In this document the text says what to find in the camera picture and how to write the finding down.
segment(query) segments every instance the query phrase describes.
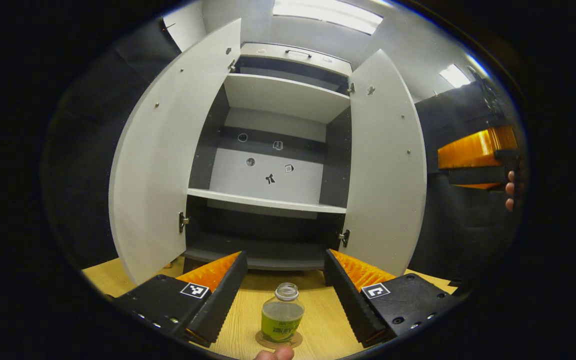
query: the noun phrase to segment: table surface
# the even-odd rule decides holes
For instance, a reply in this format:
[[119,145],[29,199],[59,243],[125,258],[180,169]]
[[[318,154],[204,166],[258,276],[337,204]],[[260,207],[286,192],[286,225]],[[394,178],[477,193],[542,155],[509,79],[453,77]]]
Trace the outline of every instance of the table surface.
[[[180,276],[183,262],[184,258],[180,256],[172,262],[171,268],[161,269],[158,274]],[[83,272],[103,294],[119,297],[135,288],[119,258],[84,269]],[[448,286],[448,280],[410,270],[406,271],[408,273],[418,274],[450,294],[457,289]],[[208,350],[235,359],[250,360],[260,351],[269,350],[255,340],[255,334],[261,328],[261,307],[274,296],[277,285],[285,282],[299,287],[299,300],[306,309],[297,330],[303,336],[303,343],[294,349],[296,360],[338,359],[364,350],[355,339],[335,290],[325,285],[323,272],[317,270],[249,270],[217,342]]]

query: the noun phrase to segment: human hand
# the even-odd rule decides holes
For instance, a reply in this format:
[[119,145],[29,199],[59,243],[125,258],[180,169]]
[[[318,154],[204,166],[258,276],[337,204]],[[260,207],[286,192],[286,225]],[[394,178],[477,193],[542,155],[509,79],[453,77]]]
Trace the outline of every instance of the human hand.
[[274,351],[259,351],[254,360],[293,360],[295,351],[288,345],[282,345]]
[[[505,185],[505,193],[510,195],[510,196],[514,196],[514,194],[515,194],[515,172],[514,171],[510,171],[508,173],[508,180],[510,180],[510,182],[508,182]],[[512,198],[508,198],[505,201],[505,208],[508,209],[509,212],[512,212],[514,205],[515,205],[515,200]]]

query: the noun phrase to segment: cabinet top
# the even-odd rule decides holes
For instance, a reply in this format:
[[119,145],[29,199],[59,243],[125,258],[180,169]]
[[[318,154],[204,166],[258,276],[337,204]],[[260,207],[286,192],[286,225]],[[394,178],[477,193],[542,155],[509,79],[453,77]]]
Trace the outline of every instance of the cabinet top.
[[348,61],[333,55],[276,43],[246,42],[241,46],[241,55],[242,57],[272,58],[306,64],[343,76],[350,76],[353,72]]

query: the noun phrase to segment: glass bottle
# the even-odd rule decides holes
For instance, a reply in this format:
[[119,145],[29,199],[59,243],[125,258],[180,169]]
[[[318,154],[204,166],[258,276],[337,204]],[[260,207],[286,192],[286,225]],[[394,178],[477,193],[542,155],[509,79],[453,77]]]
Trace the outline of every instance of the glass bottle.
[[261,331],[264,340],[285,343],[295,336],[305,310],[298,296],[297,285],[283,282],[277,286],[274,297],[263,303]]

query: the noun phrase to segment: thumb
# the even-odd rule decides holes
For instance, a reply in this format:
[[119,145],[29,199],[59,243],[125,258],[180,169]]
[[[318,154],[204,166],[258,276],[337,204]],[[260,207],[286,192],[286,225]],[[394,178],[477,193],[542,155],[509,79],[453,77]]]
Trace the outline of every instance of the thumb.
[[275,355],[274,353],[262,350],[259,351],[258,354],[256,354],[254,360],[279,360],[279,359],[277,358],[277,355]]
[[295,351],[288,345],[282,345],[274,351],[274,355],[278,360],[293,360]]

